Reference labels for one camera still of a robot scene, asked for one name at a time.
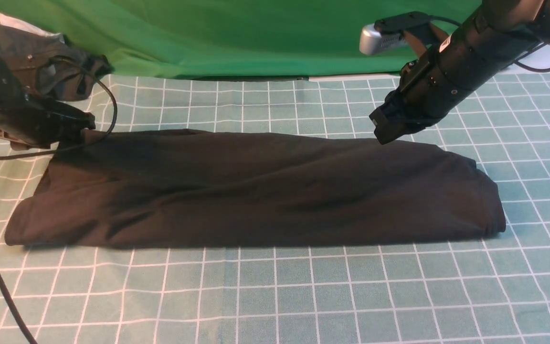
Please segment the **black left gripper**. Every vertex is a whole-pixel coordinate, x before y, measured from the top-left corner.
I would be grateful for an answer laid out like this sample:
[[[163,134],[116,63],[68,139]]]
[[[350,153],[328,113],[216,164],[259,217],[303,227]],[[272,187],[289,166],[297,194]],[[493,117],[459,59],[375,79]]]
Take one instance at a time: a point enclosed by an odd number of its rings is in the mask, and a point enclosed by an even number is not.
[[[54,143],[82,143],[95,117],[51,98],[25,96],[0,102],[0,140],[14,151],[48,150]]]

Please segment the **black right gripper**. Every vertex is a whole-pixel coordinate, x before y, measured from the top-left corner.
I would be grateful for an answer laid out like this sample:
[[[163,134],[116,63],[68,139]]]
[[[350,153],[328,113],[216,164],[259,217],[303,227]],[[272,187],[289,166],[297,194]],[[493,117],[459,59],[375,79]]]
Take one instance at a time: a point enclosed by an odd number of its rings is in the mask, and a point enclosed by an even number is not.
[[[451,91],[437,63],[407,63],[397,88],[369,115],[375,137],[380,144],[388,144],[439,123],[452,110]]]

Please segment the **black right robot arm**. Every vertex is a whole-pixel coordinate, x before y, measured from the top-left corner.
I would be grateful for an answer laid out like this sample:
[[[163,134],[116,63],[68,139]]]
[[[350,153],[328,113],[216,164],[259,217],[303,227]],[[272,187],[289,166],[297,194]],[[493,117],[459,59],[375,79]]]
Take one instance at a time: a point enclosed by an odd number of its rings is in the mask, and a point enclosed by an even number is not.
[[[453,33],[433,20],[413,11],[362,29],[360,51],[367,56],[400,46],[417,55],[370,114],[381,144],[434,126],[522,53],[550,45],[550,0],[484,0]]]

